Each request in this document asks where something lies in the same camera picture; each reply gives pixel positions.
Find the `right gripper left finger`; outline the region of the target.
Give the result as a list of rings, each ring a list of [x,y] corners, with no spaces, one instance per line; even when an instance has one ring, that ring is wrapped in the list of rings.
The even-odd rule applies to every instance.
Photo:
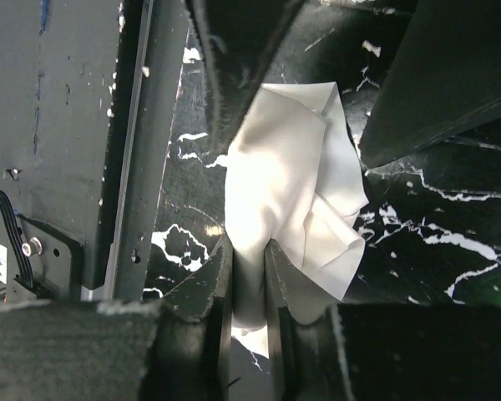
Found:
[[[149,302],[0,302],[0,400],[224,400],[232,246]]]

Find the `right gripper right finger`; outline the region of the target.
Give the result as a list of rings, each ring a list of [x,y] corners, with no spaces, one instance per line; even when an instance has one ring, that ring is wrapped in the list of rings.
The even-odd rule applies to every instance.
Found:
[[[501,308],[346,304],[265,250],[277,400],[501,400]]]

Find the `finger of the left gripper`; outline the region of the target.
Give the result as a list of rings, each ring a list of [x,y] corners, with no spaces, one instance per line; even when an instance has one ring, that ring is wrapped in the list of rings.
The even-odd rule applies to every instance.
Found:
[[[501,1],[421,1],[359,144],[378,167],[501,118]]]
[[[302,0],[185,3],[205,70],[205,117],[212,155],[227,152]]]

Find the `white underwear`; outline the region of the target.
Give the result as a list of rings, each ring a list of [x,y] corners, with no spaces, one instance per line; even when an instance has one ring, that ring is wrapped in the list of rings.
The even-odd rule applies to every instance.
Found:
[[[364,253],[354,224],[368,199],[337,84],[263,84],[227,160],[231,333],[267,357],[268,242],[277,241],[296,269],[337,299],[345,296]]]

